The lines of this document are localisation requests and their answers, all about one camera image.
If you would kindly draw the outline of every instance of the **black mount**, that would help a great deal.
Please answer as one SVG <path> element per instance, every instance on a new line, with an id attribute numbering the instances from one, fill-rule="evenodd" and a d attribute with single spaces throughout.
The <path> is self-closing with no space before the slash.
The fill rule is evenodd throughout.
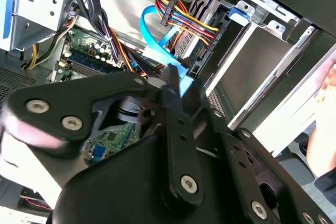
<path id="1" fill-rule="evenodd" d="M 11 135 L 59 159 L 79 155 L 103 131 L 142 124 L 142 140 L 68 182 L 50 223 L 304 224 L 304 213 L 332 223 L 247 129 L 227 128 L 199 82 L 182 99 L 179 93 L 177 69 L 169 66 L 162 80 L 123 72 L 9 96 L 4 113 L 34 129 Z M 50 109 L 29 112 L 26 104 L 36 99 Z M 66 129 L 67 116 L 82 127 Z"/>

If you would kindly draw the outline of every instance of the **silver screw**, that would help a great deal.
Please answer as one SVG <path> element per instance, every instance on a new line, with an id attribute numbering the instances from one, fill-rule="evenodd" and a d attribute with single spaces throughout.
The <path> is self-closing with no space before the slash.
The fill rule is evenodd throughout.
<path id="1" fill-rule="evenodd" d="M 329 223 L 326 221 L 326 219 L 325 219 L 323 216 L 321 216 L 321 215 L 319 215 L 319 221 L 320 221 L 322 224 L 329 224 Z"/>
<path id="2" fill-rule="evenodd" d="M 80 128 L 82 128 L 83 123 L 81 119 L 75 117 L 75 116 L 67 116 L 63 118 L 62 125 L 64 128 L 71 130 L 71 131 L 77 131 Z"/>
<path id="3" fill-rule="evenodd" d="M 172 88 L 168 88 L 168 90 L 173 93 L 173 94 L 176 94 L 175 90 L 173 90 Z"/>
<path id="4" fill-rule="evenodd" d="M 184 190 L 186 190 L 190 194 L 195 194 L 197 192 L 196 181 L 188 175 L 184 175 L 181 178 L 181 185 L 184 188 Z"/>
<path id="5" fill-rule="evenodd" d="M 241 132 L 243 133 L 244 136 L 250 138 L 251 134 L 249 132 L 247 132 L 246 130 L 241 130 Z"/>
<path id="6" fill-rule="evenodd" d="M 47 112 L 50 109 L 50 106 L 47 102 L 43 100 L 31 100 L 27 102 L 26 108 L 32 113 L 42 114 L 44 112 Z"/>
<path id="7" fill-rule="evenodd" d="M 222 114 L 221 114 L 219 111 L 217 111 L 217 110 L 214 110 L 214 113 L 215 113 L 215 115 L 216 115 L 216 116 L 218 116 L 219 118 L 221 118 L 221 117 L 222 117 Z"/>
<path id="8" fill-rule="evenodd" d="M 260 204 L 257 201 L 252 201 L 251 203 L 252 206 L 252 210 L 253 212 L 262 220 L 266 220 L 267 219 L 267 212 L 264 209 L 264 207 L 262 206 L 262 204 Z"/>
<path id="9" fill-rule="evenodd" d="M 135 78 L 134 79 L 138 84 L 144 85 L 143 81 L 140 80 L 139 78 Z"/>
<path id="10" fill-rule="evenodd" d="M 302 214 L 309 224 L 315 224 L 315 221 L 307 212 L 303 212 Z"/>

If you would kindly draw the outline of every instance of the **motherboard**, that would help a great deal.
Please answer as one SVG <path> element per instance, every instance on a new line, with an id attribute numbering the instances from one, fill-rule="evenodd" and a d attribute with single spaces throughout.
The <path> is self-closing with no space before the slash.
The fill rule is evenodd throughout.
<path id="1" fill-rule="evenodd" d="M 101 41 L 81 29 L 72 29 L 64 46 L 54 82 L 72 81 L 95 75 L 122 71 L 109 62 L 110 49 Z M 113 155 L 139 139 L 140 126 L 126 123 L 114 131 L 104 132 L 87 142 L 84 158 L 93 165 Z"/>

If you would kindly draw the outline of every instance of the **hand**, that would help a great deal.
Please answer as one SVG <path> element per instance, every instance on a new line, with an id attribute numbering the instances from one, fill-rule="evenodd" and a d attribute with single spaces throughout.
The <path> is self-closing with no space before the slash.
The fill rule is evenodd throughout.
<path id="1" fill-rule="evenodd" d="M 316 96 L 316 129 L 336 140 L 336 64 L 330 69 Z"/>
<path id="2" fill-rule="evenodd" d="M 310 136 L 307 161 L 316 176 L 336 167 L 336 65 L 316 96 L 316 130 Z"/>

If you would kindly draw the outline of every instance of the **finger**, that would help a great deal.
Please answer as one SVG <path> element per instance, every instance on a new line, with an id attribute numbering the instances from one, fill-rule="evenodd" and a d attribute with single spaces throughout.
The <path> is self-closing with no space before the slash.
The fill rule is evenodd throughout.
<path id="1" fill-rule="evenodd" d="M 325 97 L 325 92 L 327 90 L 328 84 L 331 80 L 331 78 L 334 76 L 334 74 L 336 73 L 336 71 L 334 71 L 336 69 L 336 64 L 329 70 L 327 77 L 325 78 L 320 90 L 318 91 L 317 95 L 316 95 L 316 101 L 317 102 L 323 102 L 324 101 L 324 97 Z"/>
<path id="2" fill-rule="evenodd" d="M 336 103 L 336 74 L 334 74 L 324 93 L 324 103 Z"/>

